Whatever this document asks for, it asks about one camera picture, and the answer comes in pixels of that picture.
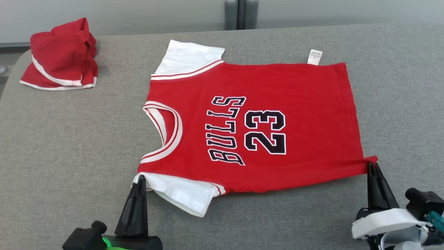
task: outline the red and white trim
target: red and white trim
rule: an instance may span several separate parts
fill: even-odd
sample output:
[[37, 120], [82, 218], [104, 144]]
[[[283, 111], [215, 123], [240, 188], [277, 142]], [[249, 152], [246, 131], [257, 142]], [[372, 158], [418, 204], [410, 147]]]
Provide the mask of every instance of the red and white trim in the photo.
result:
[[173, 79], [180, 79], [180, 78], [185, 78], [185, 77], [192, 77], [198, 74], [201, 74], [209, 69], [214, 68], [215, 66], [223, 63], [224, 61], [222, 61], [222, 59], [213, 61], [197, 70], [191, 71], [191, 72], [187, 72], [187, 73], [179, 73], [179, 74], [152, 74], [151, 75], [151, 81], [154, 80], [173, 80]]
[[34, 66], [36, 67], [36, 69], [42, 74], [44, 75], [47, 79], [58, 83], [60, 85], [63, 86], [82, 86], [82, 75], [80, 74], [80, 79], [79, 80], [65, 80], [65, 79], [58, 79], [55, 77], [50, 76], [43, 68], [42, 65], [39, 64], [39, 62], [37, 62], [37, 60], [35, 59], [35, 57], [31, 54], [32, 56], [32, 62], [34, 63]]
[[219, 196], [219, 195], [223, 195], [226, 193], [225, 188], [222, 185], [212, 183], [212, 182], [208, 182], [208, 183], [210, 183], [211, 185], [215, 186], [218, 189], [218, 195], [215, 195], [214, 197]]
[[80, 85], [80, 86], [60, 86], [60, 87], [54, 87], [54, 88], [46, 88], [46, 87], [40, 87], [32, 83], [28, 83], [25, 81], [20, 80], [21, 84], [28, 85], [30, 87], [40, 89], [40, 90], [51, 90], [51, 91], [57, 91], [57, 90], [70, 90], [70, 89], [88, 89], [95, 86], [97, 82], [97, 77], [94, 77], [94, 82], [86, 85]]
[[[170, 111], [174, 115], [174, 130], [171, 138], [166, 143], [165, 139], [167, 138], [167, 130], [165, 127], [165, 121], [157, 109]], [[163, 146], [156, 151], [145, 154], [142, 157], [140, 162], [141, 164], [157, 161], [166, 157], [177, 147], [182, 138], [182, 119], [176, 110], [156, 101], [147, 101], [143, 107], [143, 110], [145, 113], [147, 113], [148, 117], [153, 121], [155, 127], [159, 131], [159, 134], [163, 140]]]

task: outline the gray table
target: gray table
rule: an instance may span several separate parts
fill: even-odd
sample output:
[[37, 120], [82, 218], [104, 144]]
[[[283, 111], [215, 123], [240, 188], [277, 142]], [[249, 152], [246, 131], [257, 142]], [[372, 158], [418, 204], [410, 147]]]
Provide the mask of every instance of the gray table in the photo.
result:
[[[444, 197], [444, 27], [375, 24], [98, 37], [99, 78], [85, 90], [19, 84], [0, 101], [0, 249], [49, 250], [94, 220], [114, 232], [140, 158], [161, 146], [142, 111], [170, 39], [226, 48], [236, 64], [346, 62], [366, 156], [401, 206], [410, 187]], [[365, 176], [215, 198], [204, 218], [148, 195], [150, 233], [166, 250], [367, 249], [351, 237]]]

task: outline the basketball jersey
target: basketball jersey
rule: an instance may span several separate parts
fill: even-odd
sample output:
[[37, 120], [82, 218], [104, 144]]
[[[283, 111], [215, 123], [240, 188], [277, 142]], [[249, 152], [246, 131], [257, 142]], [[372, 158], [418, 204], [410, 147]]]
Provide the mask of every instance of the basketball jersey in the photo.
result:
[[213, 197], [366, 173], [345, 63], [236, 65], [223, 48], [172, 40], [143, 110], [163, 146], [142, 157], [149, 188], [203, 217]]

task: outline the teal component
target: teal component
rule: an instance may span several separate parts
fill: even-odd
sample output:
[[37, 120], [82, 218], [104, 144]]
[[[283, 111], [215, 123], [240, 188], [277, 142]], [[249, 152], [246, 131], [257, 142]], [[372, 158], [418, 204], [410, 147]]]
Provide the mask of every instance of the teal component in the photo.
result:
[[437, 230], [444, 232], [444, 218], [437, 212], [430, 212], [427, 216], [427, 221], [430, 222]]

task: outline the folded red cloth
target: folded red cloth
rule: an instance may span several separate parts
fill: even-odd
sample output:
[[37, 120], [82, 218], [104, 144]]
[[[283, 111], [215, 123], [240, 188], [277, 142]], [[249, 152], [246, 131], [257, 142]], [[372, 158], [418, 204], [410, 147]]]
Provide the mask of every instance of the folded red cloth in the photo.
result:
[[86, 18], [32, 35], [32, 63], [20, 83], [43, 90], [94, 87], [98, 74], [95, 44]]

